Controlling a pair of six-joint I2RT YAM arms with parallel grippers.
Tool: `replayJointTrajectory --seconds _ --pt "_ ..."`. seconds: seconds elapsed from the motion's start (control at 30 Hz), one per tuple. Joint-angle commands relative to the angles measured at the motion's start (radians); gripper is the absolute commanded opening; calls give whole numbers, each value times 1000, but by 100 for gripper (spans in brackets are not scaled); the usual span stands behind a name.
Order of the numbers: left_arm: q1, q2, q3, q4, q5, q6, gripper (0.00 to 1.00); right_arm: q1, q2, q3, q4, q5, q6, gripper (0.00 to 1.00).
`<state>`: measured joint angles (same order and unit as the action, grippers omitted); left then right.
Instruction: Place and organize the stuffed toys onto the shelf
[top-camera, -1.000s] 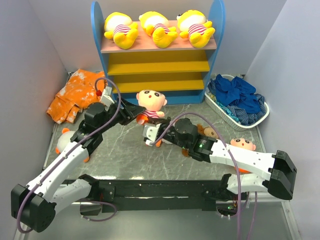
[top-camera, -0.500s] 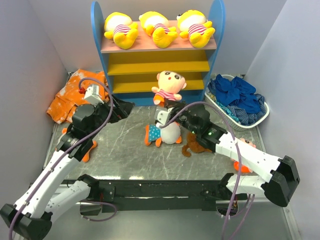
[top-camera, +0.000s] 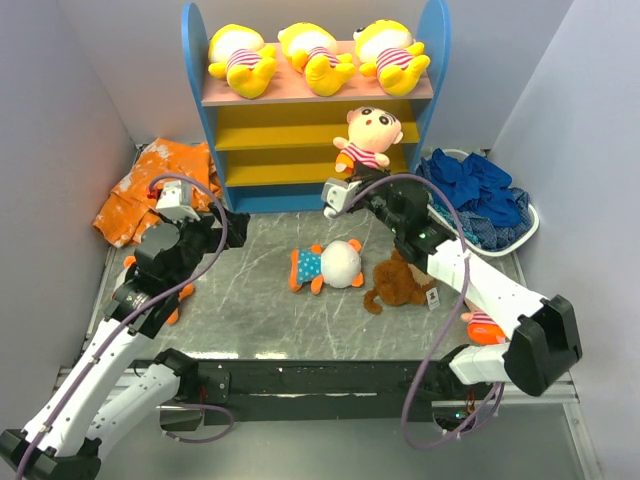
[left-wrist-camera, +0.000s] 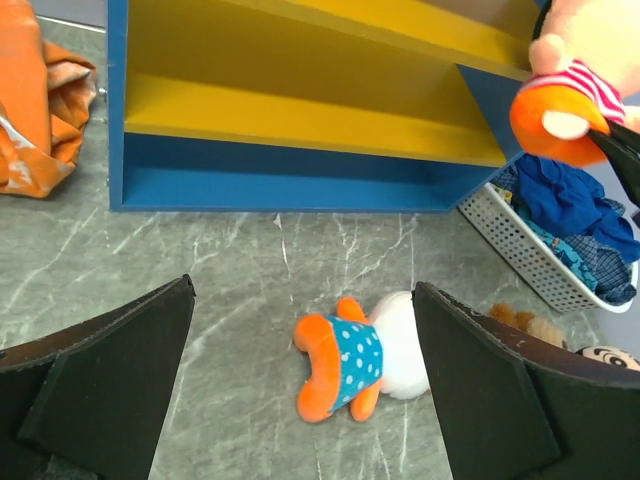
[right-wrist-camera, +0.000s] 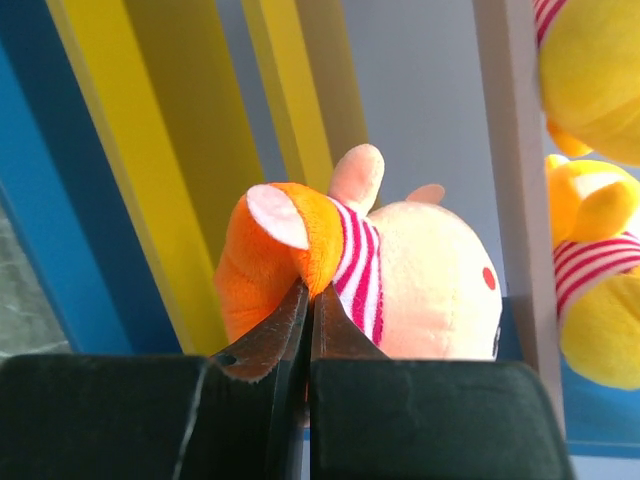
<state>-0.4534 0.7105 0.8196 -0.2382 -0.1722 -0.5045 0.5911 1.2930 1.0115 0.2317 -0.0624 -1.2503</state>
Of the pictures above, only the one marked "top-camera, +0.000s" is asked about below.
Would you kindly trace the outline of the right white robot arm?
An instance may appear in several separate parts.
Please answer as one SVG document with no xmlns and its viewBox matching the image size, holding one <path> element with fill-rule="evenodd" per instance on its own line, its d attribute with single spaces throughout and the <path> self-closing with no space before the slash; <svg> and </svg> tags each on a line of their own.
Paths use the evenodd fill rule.
<svg viewBox="0 0 640 480">
<path fill-rule="evenodd" d="M 476 255 L 461 231 L 432 214 L 436 191 L 417 175 L 381 175 L 348 183 L 335 208 L 369 210 L 393 232 L 408 263 L 459 292 L 504 333 L 502 343 L 465 346 L 452 355 L 437 376 L 445 396 L 460 398 L 473 384 L 494 382 L 542 395 L 583 357 L 573 305 L 527 289 Z"/>
</svg>

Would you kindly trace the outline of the yellow frog plush front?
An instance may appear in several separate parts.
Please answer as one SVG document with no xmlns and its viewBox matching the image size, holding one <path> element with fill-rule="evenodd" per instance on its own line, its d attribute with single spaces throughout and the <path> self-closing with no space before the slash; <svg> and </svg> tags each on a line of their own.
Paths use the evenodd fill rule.
<svg viewBox="0 0 640 480">
<path fill-rule="evenodd" d="M 375 77 L 388 95 L 404 96 L 414 90 L 431 64 L 423 42 L 403 24 L 379 19 L 353 33 L 359 71 Z"/>
</svg>

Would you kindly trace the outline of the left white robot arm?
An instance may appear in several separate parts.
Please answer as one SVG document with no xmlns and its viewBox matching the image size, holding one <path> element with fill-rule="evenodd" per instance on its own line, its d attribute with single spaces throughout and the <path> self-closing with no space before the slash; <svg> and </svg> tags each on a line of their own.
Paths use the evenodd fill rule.
<svg viewBox="0 0 640 480">
<path fill-rule="evenodd" d="M 2 433 L 1 457 L 17 478 L 93 479 L 107 452 L 148 411 L 200 397 L 197 361 L 168 349 L 132 386 L 107 398 L 177 311 L 203 257 L 242 247 L 249 221 L 247 213 L 224 210 L 145 231 L 90 345 L 60 388 L 24 427 Z"/>
</svg>

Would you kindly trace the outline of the boy doll striped shirt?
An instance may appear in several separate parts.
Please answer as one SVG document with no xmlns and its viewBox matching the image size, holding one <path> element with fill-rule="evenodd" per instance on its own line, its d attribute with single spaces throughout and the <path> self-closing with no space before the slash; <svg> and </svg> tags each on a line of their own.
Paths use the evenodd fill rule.
<svg viewBox="0 0 640 480">
<path fill-rule="evenodd" d="M 347 137 L 337 136 L 337 173 L 352 174 L 359 166 L 384 170 L 390 164 L 386 151 L 403 138 L 400 121 L 392 113 L 373 106 L 362 106 L 347 114 Z"/>
</svg>

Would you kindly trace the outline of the yellow frog plush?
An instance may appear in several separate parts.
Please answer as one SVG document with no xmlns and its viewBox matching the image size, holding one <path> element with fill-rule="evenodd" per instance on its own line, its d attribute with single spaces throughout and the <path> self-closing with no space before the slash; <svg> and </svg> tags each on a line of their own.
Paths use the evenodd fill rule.
<svg viewBox="0 0 640 480">
<path fill-rule="evenodd" d="M 277 39 L 288 63 L 315 95 L 332 96 L 355 75 L 352 55 L 340 53 L 337 40 L 319 25 L 297 22 L 281 29 Z"/>
<path fill-rule="evenodd" d="M 359 71 L 375 77 L 388 95 L 404 96 L 414 90 L 431 64 L 423 42 L 403 24 L 379 19 L 353 33 Z"/>
<path fill-rule="evenodd" d="M 209 39 L 208 73 L 246 99 L 261 96 L 277 70 L 276 50 L 257 31 L 227 24 Z"/>
</svg>

